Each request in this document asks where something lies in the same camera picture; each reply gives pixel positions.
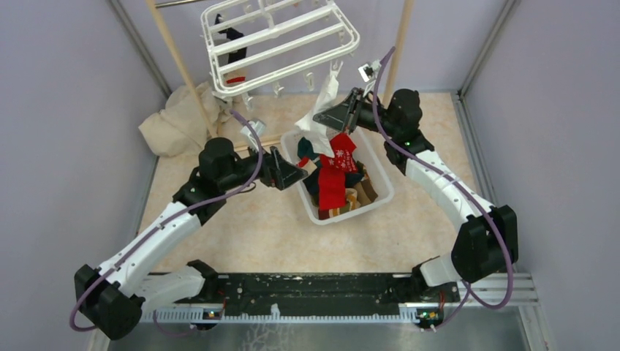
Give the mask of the red snowflake sock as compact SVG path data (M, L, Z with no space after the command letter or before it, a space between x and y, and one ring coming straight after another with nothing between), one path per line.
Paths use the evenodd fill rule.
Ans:
M356 173L358 167L353 154L357 148L349 135L340 133L330 140L333 156L320 154L320 162L323 167L335 168L345 173Z

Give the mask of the white plastic laundry basket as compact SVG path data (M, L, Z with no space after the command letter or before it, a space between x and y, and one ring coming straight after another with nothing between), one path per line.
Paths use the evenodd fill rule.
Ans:
M308 178L294 185L308 217L314 224L327 225L351 219L377 209L393 199L395 189L381 165L367 133L357 129L349 138L356 145L352 158L361 164L364 177L356 185L346 189L343 207L328 211L320 209L319 173L317 170L310 173Z

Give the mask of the white plastic sock hanger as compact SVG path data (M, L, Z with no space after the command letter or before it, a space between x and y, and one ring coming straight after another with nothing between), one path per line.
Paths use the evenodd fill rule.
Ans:
M223 1L200 22L206 53L219 57L233 97L263 86L280 94L296 74L313 90L316 66L338 64L360 44L335 1Z

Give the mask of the red plain sock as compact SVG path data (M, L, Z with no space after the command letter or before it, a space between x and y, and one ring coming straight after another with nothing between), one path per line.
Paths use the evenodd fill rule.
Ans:
M319 209L341 208L346 203L345 173L336 168L322 168L318 178Z

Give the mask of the white grey sock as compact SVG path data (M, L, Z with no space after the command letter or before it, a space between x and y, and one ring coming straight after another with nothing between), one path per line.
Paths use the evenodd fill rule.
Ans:
M220 72L219 57L208 54L209 76L213 95L219 99L231 99L232 93L226 83L225 74Z

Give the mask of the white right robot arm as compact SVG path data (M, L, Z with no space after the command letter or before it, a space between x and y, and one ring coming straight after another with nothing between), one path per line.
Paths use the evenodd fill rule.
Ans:
M518 259L514 210L485 200L450 170L422 133L422 116L417 91L399 89L383 107L370 102L363 89L354 88L344 101L315 113L312 119L339 132L361 127L382 134L390 162L423 187L457 229L449 253L413 268L412 293L418 300L431 301L442 284L471 284L497 271L506 271L507 286L513 288L512 265Z

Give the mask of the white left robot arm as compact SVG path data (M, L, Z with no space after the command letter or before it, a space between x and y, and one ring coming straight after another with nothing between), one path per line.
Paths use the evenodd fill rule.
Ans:
M161 276L149 274L164 256L222 209L227 198L254 181L285 190L308 176L275 146L268 151L250 148L249 155L242 158L233 142L224 137L209 140L198 161L189 180L156 221L114 257L96 268L83 265L75 273L77 305L72 313L81 313L113 341L129 335L144 314L177 301L223 301L218 273L201 260Z

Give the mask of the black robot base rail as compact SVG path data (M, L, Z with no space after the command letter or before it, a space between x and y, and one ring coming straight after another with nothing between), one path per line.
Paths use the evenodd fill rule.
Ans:
M142 322L379 323L432 328L456 307L497 305L507 274L495 273L465 287L446 283L415 292L408 273L225 273L213 295L201 294L143 314Z

